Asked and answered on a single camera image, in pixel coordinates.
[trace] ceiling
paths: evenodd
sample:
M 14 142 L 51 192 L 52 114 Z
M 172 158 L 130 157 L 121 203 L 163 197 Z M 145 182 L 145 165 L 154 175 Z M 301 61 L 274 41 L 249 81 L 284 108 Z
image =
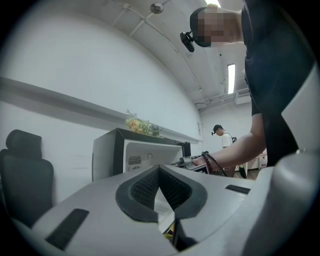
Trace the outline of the ceiling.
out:
M 147 48 L 175 76 L 194 103 L 208 102 L 228 93 L 228 64 L 235 64 L 236 68 L 234 90 L 247 88 L 243 72 L 246 48 L 242 43 L 218 48 L 194 44 L 195 51 L 191 53 L 180 40 L 181 32 L 190 31 L 191 13 L 205 6 L 205 0 L 117 1 L 77 0 L 73 4 L 83 14 L 114 26 Z M 164 11 L 150 15 L 150 6 L 156 2 L 164 3 Z M 229 10 L 242 8 L 242 0 L 219 3 Z M 147 16 L 148 22 L 144 22 L 142 17 Z

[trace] person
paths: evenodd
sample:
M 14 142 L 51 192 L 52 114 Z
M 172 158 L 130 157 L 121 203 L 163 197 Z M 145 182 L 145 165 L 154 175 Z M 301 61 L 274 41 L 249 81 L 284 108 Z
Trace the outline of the person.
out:
M 222 137 L 222 148 L 226 148 L 232 145 L 233 141 L 232 141 L 232 137 L 230 135 L 230 133 L 226 132 L 225 129 L 223 129 L 223 127 L 220 124 L 216 124 L 213 127 L 213 134 L 216 134 L 220 137 Z
M 245 81 L 251 94 L 251 129 L 235 143 L 211 155 L 225 168 L 246 163 L 265 149 L 267 166 L 274 166 L 282 157 L 296 152 L 297 143 L 282 111 L 315 63 L 298 26 L 278 5 L 265 0 L 243 0 L 239 11 L 208 4 L 191 16 L 190 27 L 197 31 L 199 41 L 211 42 L 211 47 L 233 43 L 246 46 Z M 217 170 L 217 165 L 209 161 Z M 204 164 L 205 160 L 199 157 L 193 163 Z
M 232 145 L 232 143 L 233 143 L 232 136 L 230 135 L 230 133 L 226 132 L 226 130 L 223 129 L 223 127 L 220 124 L 216 124 L 213 127 L 212 131 L 213 131 L 213 134 L 216 134 L 216 135 L 222 137 L 222 148 L 223 149 Z M 229 166 L 229 167 L 224 168 L 224 171 L 228 177 L 234 177 L 235 170 L 236 170 L 236 166 Z

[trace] black t-shirt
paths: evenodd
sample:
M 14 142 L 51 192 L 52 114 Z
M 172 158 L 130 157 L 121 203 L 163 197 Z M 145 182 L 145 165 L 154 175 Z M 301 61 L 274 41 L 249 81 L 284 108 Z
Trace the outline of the black t-shirt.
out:
M 315 60 L 296 24 L 270 1 L 245 0 L 241 22 L 252 115 L 262 114 L 268 166 L 274 166 L 298 149 L 281 113 L 304 83 Z

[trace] floor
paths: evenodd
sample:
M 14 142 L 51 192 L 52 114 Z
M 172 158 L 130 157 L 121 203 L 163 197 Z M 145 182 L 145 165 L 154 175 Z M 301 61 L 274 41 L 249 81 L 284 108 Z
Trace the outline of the floor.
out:
M 250 171 L 248 171 L 247 179 L 248 179 L 248 180 L 256 180 L 258 174 L 259 174 L 259 171 L 258 171 L 258 170 L 250 170 Z M 234 177 L 235 177 L 235 178 L 240 178 L 240 179 L 242 179 L 239 172 L 236 172 L 236 173 L 234 174 Z

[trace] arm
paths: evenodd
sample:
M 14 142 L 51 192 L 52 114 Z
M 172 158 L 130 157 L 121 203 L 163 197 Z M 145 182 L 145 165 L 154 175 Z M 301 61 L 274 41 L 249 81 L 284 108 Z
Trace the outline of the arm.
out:
M 251 130 L 247 135 L 242 136 L 239 140 L 218 152 L 211 153 L 217 162 L 223 167 L 236 166 L 250 161 L 257 157 L 262 151 L 266 149 L 265 133 L 263 126 L 263 119 L 260 113 L 252 116 Z M 209 159 L 211 166 L 217 170 L 217 165 Z M 193 160 L 197 166 L 204 164 L 203 157 Z

